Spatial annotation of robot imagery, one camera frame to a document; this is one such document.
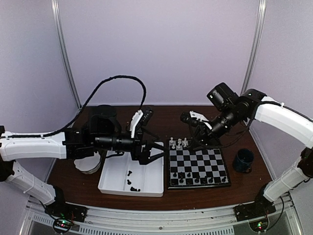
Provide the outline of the white chess pieces row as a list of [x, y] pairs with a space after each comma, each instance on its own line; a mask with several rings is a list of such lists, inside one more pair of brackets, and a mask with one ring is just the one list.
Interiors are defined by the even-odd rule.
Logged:
[[169, 148], [171, 150], [183, 150], [183, 149], [187, 149], [189, 147], [189, 142], [190, 140], [188, 140], [187, 138], [184, 139], [174, 139], [173, 137], [171, 137], [168, 141], [169, 143]]

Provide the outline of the dark blue mug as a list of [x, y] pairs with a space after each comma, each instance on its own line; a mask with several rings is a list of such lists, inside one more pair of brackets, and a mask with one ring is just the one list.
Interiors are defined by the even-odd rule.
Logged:
[[249, 174], [252, 172], [252, 163], [254, 154], [249, 149], [243, 148], [238, 150], [233, 160], [232, 167], [235, 171]]

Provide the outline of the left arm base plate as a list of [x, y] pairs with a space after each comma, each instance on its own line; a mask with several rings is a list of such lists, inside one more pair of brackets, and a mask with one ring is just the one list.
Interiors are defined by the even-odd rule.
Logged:
[[74, 222], [84, 222], [88, 209], [83, 206], [78, 206], [69, 203], [53, 203], [51, 205], [44, 205], [45, 213], [51, 215], [53, 218], [61, 218]]

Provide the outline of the white plastic tray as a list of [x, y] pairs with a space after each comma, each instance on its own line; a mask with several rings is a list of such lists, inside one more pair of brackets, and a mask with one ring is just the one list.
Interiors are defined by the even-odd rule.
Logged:
[[[140, 192], [130, 191], [127, 173]], [[148, 165], [133, 161], [130, 153], [106, 158], [102, 168], [98, 189], [101, 193], [123, 196], [162, 197], [164, 192], [164, 157]]]

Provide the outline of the black and silver chessboard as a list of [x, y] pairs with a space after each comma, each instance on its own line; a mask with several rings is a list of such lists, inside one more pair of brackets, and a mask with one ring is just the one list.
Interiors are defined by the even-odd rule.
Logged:
[[[224, 161], [223, 153], [219, 149], [204, 149], [199, 151], [171, 150], [169, 148], [169, 139], [167, 140], [168, 147], [168, 189], [192, 189], [192, 188], [218, 188], [231, 186], [230, 177], [227, 166]], [[183, 184], [179, 183], [178, 175], [184, 173]], [[187, 173], [191, 173], [191, 177], [187, 178]], [[195, 179], [199, 177], [200, 182], [195, 183]], [[201, 184], [201, 179], [207, 177], [213, 178], [213, 183]], [[188, 185], [186, 179], [192, 179], [193, 184]]]

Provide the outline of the white scalloped bowl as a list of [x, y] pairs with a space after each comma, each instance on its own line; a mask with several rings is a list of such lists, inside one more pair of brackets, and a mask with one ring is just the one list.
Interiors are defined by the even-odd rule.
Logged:
[[74, 165], [83, 174], [93, 174], [100, 168], [100, 159], [79, 159], [74, 161]]

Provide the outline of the aluminium front rail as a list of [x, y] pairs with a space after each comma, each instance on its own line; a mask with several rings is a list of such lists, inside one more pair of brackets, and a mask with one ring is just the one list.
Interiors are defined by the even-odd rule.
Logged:
[[[238, 221], [234, 207], [176, 211], [135, 211], [85, 206], [84, 222], [74, 222], [65, 235], [304, 235], [291, 196], [277, 200], [276, 212], [266, 217]], [[278, 219], [282, 205], [284, 210]], [[45, 214], [37, 199], [30, 197], [24, 211], [18, 235], [57, 235], [53, 219]], [[255, 232], [253, 222], [268, 219], [270, 230]]]

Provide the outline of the aluminium frame post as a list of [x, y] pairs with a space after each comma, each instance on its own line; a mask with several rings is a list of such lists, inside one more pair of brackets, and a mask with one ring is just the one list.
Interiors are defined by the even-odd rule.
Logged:
[[51, 7], [52, 7], [52, 14], [53, 18], [55, 21], [55, 26], [56, 26], [56, 31], [57, 31], [57, 36], [58, 36], [58, 41], [59, 41], [59, 46], [61, 50], [61, 58], [62, 62], [64, 65], [64, 69], [66, 72], [67, 80], [69, 82], [70, 90], [73, 95], [75, 105], [77, 109], [79, 110], [82, 107], [77, 88], [74, 82], [74, 78], [72, 75], [72, 70], [69, 62], [69, 57], [67, 53], [67, 48], [66, 48], [66, 42], [64, 38], [64, 33], [63, 33], [63, 27], [62, 27], [62, 20], [61, 20], [61, 14], [60, 14], [60, 8], [59, 8], [59, 1], [58, 0], [51, 0]]
[[253, 69], [255, 66], [256, 57], [258, 53], [258, 48], [259, 48], [260, 41], [262, 38], [262, 33], [263, 33], [263, 28], [264, 28], [264, 23], [265, 23], [265, 18], [266, 18], [266, 9], [267, 9], [267, 0], [259, 0], [252, 46], [251, 46], [248, 64], [247, 64], [244, 81], [242, 84], [240, 94], [244, 94], [244, 92], [247, 91], [251, 77], [252, 77], [252, 73], [253, 73]]

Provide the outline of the left aluminium frame post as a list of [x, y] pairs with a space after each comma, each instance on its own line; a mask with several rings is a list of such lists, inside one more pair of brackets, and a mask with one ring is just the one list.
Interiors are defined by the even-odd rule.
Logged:
[[70, 90], [73, 95], [75, 105], [77, 109], [79, 110], [82, 107], [77, 88], [74, 82], [74, 78], [72, 75], [72, 70], [69, 62], [69, 57], [67, 53], [67, 48], [66, 48], [66, 42], [64, 38], [64, 33], [63, 33], [63, 27], [62, 27], [62, 20], [61, 20], [61, 14], [60, 14], [60, 8], [59, 8], [59, 1], [58, 0], [51, 0], [51, 7], [52, 7], [52, 14], [53, 18], [55, 21], [55, 26], [56, 26], [56, 31], [57, 31], [57, 36], [58, 36], [58, 41], [59, 41], [59, 46], [61, 50], [61, 58], [62, 62], [64, 65], [64, 69], [66, 72], [67, 80], [69, 82]]

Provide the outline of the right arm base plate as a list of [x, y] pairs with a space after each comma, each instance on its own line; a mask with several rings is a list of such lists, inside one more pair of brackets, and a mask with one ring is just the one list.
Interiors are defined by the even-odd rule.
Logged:
[[252, 202], [248, 204], [239, 204], [234, 207], [234, 213], [238, 222], [255, 219], [276, 212], [273, 203]]

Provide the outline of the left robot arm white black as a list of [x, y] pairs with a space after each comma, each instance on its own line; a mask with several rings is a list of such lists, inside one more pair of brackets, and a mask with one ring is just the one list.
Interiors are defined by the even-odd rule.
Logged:
[[62, 189], [48, 185], [25, 171], [18, 159], [55, 158], [60, 160], [80, 160], [93, 157], [103, 150], [129, 152], [132, 160], [147, 165], [161, 157], [152, 155], [153, 148], [165, 148], [152, 141], [143, 140], [145, 126], [153, 115], [149, 107], [140, 108], [132, 117], [130, 127], [123, 132], [113, 106], [100, 105], [89, 113], [87, 122], [81, 129], [64, 128], [54, 133], [18, 134], [0, 128], [0, 180], [12, 183], [37, 198], [59, 217], [70, 213]]

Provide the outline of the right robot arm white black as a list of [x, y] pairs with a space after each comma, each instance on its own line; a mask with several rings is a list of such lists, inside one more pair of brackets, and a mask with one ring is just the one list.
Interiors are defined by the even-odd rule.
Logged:
[[190, 111], [181, 120], [195, 127], [192, 140], [196, 147], [203, 149], [222, 148], [219, 138], [241, 121], [248, 126], [254, 120], [269, 124], [299, 140], [305, 149], [296, 162], [280, 177], [269, 182], [260, 191], [256, 202], [251, 204], [251, 212], [261, 216], [269, 209], [269, 203], [313, 176], [313, 121], [311, 118], [272, 99], [256, 89], [249, 89], [237, 95], [224, 82], [215, 86], [207, 98], [220, 112], [213, 120]]

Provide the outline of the right aluminium frame post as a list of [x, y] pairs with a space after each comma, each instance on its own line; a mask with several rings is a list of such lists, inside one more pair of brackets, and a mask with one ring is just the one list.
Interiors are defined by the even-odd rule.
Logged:
[[259, 0], [252, 46], [251, 46], [248, 64], [247, 64], [244, 81], [242, 84], [240, 94], [244, 94], [244, 92], [247, 91], [251, 77], [252, 77], [252, 73], [253, 73], [253, 69], [255, 66], [256, 57], [258, 53], [258, 48], [259, 48], [260, 41], [262, 38], [262, 33], [263, 33], [263, 28], [264, 28], [264, 23], [265, 23], [265, 18], [266, 18], [266, 9], [267, 9], [267, 0]]

